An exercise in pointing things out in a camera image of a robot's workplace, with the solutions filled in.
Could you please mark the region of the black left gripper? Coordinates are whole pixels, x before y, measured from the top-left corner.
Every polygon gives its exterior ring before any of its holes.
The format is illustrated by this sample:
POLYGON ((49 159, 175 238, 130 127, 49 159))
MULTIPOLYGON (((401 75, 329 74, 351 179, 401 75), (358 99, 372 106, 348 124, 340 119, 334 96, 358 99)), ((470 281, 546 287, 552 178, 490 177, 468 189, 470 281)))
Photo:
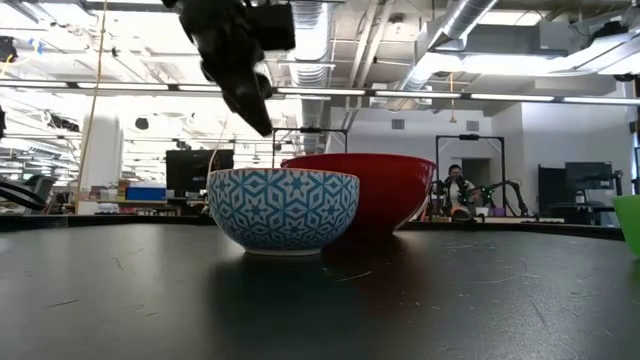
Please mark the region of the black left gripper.
POLYGON ((273 96, 272 85, 266 75, 254 70, 264 58, 264 52, 251 36, 242 1, 161 2, 178 15, 182 29, 201 57, 205 78, 219 83, 229 109, 259 135, 271 135, 273 125, 265 100, 273 96))

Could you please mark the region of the black computer monitor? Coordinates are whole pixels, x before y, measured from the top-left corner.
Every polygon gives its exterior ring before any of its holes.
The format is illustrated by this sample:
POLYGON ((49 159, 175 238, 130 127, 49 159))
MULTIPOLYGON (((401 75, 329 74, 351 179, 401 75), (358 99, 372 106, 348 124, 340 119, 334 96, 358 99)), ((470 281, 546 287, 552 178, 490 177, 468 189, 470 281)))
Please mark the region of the black computer monitor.
POLYGON ((234 155, 231 149, 167 150, 167 189, 184 192, 205 190, 210 172, 234 168, 234 155))

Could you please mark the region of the blue patterned ceramic bowl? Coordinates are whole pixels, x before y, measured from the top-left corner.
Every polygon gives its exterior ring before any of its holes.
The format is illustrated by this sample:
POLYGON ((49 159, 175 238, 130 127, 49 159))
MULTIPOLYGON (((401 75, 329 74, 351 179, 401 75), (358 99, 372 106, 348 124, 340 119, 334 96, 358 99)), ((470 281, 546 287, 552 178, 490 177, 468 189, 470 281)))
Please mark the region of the blue patterned ceramic bowl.
POLYGON ((360 179, 310 169, 244 168, 208 176, 209 215, 246 252, 315 255, 355 219, 360 179))

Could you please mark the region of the blue storage box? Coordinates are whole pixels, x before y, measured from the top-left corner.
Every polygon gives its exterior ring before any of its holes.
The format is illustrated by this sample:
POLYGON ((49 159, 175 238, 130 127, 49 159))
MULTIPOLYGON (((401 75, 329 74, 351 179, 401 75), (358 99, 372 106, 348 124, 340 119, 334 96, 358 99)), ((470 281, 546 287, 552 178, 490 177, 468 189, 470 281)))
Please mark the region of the blue storage box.
POLYGON ((126 190, 127 201, 165 201, 166 189, 164 187, 128 187, 126 190))

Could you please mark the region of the large red bowl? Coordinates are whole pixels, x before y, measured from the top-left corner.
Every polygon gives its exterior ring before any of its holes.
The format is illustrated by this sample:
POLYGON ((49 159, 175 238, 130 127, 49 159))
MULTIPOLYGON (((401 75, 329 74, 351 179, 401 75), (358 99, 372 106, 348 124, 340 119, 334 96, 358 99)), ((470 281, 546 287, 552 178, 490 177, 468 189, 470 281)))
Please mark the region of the large red bowl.
POLYGON ((360 180, 359 205, 347 233, 387 236, 423 209, 436 164, 385 153, 329 153, 281 162, 283 168, 325 170, 360 180))

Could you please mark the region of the black table mat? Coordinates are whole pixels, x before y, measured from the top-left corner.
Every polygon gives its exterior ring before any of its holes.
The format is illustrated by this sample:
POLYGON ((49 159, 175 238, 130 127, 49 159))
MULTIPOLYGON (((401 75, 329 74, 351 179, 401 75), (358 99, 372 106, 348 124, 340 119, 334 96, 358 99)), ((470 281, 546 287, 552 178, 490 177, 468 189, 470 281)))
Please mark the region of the black table mat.
POLYGON ((0 233, 0 360, 640 360, 620 241, 403 231, 308 257, 215 227, 0 233))

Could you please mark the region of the person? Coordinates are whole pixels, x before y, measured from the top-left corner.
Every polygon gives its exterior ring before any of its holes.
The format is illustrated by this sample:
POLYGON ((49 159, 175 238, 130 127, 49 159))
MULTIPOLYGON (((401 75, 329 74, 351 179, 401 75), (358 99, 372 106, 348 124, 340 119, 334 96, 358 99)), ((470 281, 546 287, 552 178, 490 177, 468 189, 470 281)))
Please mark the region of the person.
POLYGON ((452 222, 474 221, 473 212, 469 209, 474 188, 474 184, 463 177, 459 165, 453 164, 448 168, 448 176, 444 182, 445 208, 452 222))

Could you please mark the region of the black desk monitor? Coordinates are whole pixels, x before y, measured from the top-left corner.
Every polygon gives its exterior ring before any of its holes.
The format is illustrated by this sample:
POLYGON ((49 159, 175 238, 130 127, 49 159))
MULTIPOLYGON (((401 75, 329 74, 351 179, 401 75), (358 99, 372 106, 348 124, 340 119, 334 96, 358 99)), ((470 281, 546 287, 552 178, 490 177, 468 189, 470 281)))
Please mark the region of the black desk monitor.
POLYGON ((567 187, 572 190, 612 190, 613 170, 610 162, 567 162, 567 187))

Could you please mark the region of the small green plastic bowl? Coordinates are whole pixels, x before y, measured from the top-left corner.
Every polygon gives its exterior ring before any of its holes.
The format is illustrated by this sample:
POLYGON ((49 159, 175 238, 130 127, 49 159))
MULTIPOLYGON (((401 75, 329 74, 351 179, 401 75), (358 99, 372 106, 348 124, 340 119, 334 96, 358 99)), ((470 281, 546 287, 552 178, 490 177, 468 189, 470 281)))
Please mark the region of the small green plastic bowl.
POLYGON ((631 252, 640 257, 640 195, 615 197, 613 206, 625 242, 631 252))

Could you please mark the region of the silver ventilation duct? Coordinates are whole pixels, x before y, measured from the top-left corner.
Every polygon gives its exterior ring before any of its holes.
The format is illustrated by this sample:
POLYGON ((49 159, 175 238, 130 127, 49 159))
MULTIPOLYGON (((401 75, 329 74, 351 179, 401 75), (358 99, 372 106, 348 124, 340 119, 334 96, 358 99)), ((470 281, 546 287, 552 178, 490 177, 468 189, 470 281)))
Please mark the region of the silver ventilation duct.
POLYGON ((428 81, 461 66, 459 52, 471 31, 499 0, 449 0, 444 13, 421 25, 413 43, 414 60, 406 74, 386 91, 431 91, 428 81))

